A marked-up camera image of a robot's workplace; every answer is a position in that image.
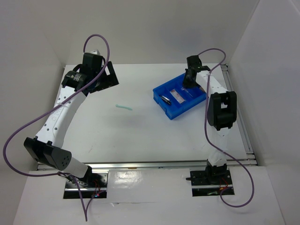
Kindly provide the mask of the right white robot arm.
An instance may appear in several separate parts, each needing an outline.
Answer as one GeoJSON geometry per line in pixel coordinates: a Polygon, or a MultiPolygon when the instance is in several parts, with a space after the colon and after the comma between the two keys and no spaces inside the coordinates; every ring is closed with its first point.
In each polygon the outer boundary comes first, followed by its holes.
{"type": "Polygon", "coordinates": [[[198,55],[187,57],[187,68],[183,79],[184,88],[202,88],[208,97],[206,122],[208,138],[212,142],[205,168],[205,180],[215,184],[227,171],[227,140],[230,129],[237,119],[237,95],[229,91],[202,65],[198,55]]]}

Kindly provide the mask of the black makeup comb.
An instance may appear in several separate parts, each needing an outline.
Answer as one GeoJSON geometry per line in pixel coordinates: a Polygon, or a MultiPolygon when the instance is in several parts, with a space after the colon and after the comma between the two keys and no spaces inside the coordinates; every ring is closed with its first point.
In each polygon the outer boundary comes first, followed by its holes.
{"type": "Polygon", "coordinates": [[[171,101],[170,99],[168,99],[167,97],[163,96],[163,95],[160,95],[160,98],[168,105],[171,105],[171,101]]]}

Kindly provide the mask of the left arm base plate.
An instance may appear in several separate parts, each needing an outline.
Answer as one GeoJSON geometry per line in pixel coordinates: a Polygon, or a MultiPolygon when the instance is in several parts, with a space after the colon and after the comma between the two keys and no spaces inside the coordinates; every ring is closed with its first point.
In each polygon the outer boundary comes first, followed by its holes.
{"type": "MultiPolygon", "coordinates": [[[[76,178],[83,199],[90,199],[92,196],[96,199],[107,198],[108,171],[98,172],[98,178],[91,184],[86,184],[76,178]]],[[[80,199],[77,185],[70,177],[66,178],[63,199],[80,199]]]]}

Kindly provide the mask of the mint green makeup spatula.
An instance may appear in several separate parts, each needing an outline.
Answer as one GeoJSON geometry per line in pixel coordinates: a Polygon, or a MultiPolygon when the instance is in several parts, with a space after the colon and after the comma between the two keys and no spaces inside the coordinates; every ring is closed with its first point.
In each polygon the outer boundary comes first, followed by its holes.
{"type": "Polygon", "coordinates": [[[117,108],[123,108],[123,109],[130,110],[130,111],[133,110],[131,107],[127,107],[127,106],[123,106],[123,105],[118,105],[118,104],[116,104],[115,106],[116,106],[117,108]]]}

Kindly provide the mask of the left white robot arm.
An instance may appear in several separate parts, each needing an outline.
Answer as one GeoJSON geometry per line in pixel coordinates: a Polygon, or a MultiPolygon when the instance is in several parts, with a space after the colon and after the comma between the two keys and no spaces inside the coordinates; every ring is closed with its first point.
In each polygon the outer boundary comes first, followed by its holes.
{"type": "Polygon", "coordinates": [[[92,168],[62,148],[68,127],[88,94],[117,85],[112,63],[99,51],[86,52],[81,64],[66,73],[61,83],[56,106],[34,138],[26,138],[24,146],[34,160],[75,177],[82,187],[92,187],[102,177],[92,168]]]}

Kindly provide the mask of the purple eyelash curler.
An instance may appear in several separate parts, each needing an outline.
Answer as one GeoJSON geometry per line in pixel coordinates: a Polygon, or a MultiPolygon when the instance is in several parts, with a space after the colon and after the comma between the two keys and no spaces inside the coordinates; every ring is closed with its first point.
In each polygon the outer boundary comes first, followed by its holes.
{"type": "Polygon", "coordinates": [[[193,98],[193,95],[185,88],[181,88],[182,91],[185,91],[191,98],[193,98]]]}

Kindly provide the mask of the clear pink makeup packet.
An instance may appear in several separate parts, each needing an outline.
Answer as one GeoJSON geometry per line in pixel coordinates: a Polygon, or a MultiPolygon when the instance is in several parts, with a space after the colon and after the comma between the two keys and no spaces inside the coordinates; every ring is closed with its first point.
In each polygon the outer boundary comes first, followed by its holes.
{"type": "Polygon", "coordinates": [[[179,104],[182,104],[185,102],[185,99],[176,91],[176,89],[171,90],[170,94],[176,99],[176,101],[179,104]]]}

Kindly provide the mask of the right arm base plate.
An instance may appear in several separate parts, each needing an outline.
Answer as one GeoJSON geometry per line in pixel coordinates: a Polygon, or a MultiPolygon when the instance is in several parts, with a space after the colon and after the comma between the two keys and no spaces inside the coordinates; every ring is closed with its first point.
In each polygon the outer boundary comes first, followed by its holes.
{"type": "Polygon", "coordinates": [[[185,178],[192,186],[192,196],[217,196],[222,191],[223,195],[234,195],[233,181],[230,171],[224,175],[209,178],[205,171],[190,171],[190,176],[185,178]]]}

